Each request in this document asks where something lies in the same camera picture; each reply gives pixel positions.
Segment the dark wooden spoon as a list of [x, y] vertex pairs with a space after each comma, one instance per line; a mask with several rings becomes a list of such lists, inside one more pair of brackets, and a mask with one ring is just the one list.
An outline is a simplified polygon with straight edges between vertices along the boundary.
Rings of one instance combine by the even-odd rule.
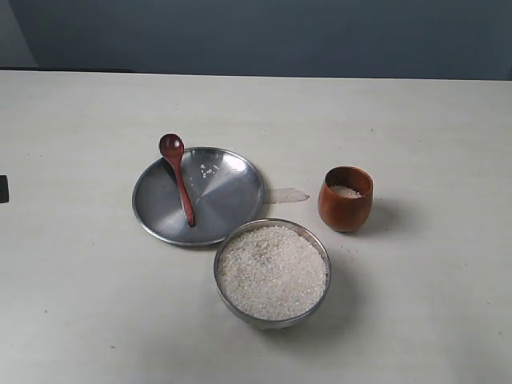
[[186, 222], [189, 227], [194, 227], [194, 209], [182, 177], [181, 165], [185, 151], [184, 144], [176, 134], [164, 134], [159, 140], [158, 148], [161, 156], [170, 164], [174, 171]]

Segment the steel bowl of rice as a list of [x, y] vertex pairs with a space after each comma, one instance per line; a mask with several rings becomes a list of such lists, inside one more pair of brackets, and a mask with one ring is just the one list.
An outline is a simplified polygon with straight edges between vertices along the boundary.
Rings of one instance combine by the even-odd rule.
[[219, 297], [238, 318], [260, 330], [294, 326], [324, 301], [331, 262], [307, 228], [267, 218], [237, 228], [214, 258]]

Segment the brown wooden cup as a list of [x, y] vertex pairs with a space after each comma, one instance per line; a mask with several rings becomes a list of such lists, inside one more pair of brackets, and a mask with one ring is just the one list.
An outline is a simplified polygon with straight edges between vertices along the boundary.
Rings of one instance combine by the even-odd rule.
[[[348, 187], [359, 196], [341, 196], [334, 191], [335, 186]], [[354, 166], [337, 166], [329, 170], [323, 179], [318, 194], [318, 214], [332, 230], [358, 230], [370, 216], [373, 194], [373, 180], [367, 172]]]

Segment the clear tape patch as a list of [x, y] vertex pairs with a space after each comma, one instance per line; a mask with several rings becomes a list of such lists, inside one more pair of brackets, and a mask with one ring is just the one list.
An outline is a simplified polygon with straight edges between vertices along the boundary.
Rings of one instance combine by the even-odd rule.
[[296, 203], [308, 200], [310, 196], [295, 188], [271, 189], [268, 196], [269, 204]]

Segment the round steel plate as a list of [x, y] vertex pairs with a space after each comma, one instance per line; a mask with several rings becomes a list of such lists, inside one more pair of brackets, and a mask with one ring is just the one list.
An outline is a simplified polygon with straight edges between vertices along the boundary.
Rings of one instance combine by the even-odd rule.
[[186, 149], [182, 177], [195, 215], [187, 224], [176, 177], [163, 158], [151, 164], [132, 193], [134, 215], [156, 238], [176, 246], [209, 246], [223, 241], [258, 216], [266, 186], [243, 156], [217, 147]]

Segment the black object at left edge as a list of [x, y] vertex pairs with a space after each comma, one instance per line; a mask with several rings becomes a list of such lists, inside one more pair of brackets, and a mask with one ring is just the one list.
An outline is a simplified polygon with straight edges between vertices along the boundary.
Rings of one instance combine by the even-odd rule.
[[10, 199], [9, 185], [7, 176], [0, 176], [0, 203], [7, 203]]

